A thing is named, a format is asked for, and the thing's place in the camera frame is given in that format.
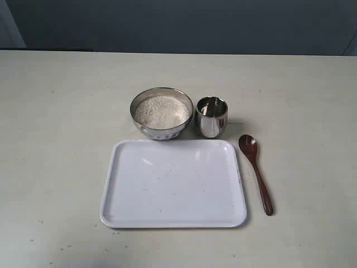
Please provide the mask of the dark brown wooden spoon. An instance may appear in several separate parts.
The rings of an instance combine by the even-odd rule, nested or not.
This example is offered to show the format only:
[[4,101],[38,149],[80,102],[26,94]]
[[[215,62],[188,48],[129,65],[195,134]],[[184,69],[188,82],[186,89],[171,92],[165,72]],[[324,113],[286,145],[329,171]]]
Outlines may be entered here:
[[260,197],[263,204],[263,209],[268,216],[272,216],[274,214],[273,203],[270,198],[270,194],[268,189],[262,179],[262,176],[259,171],[259,167],[257,164],[257,156],[258,156],[258,143],[251,135],[241,135],[239,137],[239,148],[243,155],[248,159],[252,168],[255,172],[258,188],[260,192]]

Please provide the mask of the steel bowl of rice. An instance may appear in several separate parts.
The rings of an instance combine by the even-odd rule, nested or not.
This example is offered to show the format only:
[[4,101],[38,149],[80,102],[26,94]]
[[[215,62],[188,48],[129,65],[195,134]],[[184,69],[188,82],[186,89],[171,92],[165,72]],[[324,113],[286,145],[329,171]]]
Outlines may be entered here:
[[152,140],[171,140],[179,136],[192,120],[194,105],[184,92],[168,87],[147,89],[131,102],[134,125]]

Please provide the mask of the small steel cup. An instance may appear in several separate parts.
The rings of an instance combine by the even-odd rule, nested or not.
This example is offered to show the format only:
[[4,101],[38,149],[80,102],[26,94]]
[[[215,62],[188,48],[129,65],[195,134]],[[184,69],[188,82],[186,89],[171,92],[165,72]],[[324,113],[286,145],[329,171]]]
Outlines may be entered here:
[[225,100],[207,96],[196,105],[194,125],[197,132],[205,138],[217,138],[228,124],[228,104]]

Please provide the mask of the white rectangular plastic tray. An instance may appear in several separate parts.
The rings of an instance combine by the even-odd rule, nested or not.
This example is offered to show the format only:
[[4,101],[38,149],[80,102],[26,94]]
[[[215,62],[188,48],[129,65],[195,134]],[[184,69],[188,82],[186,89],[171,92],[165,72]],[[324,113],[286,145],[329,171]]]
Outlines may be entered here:
[[110,228],[234,228],[247,207],[224,140],[126,140],[113,147],[100,219]]

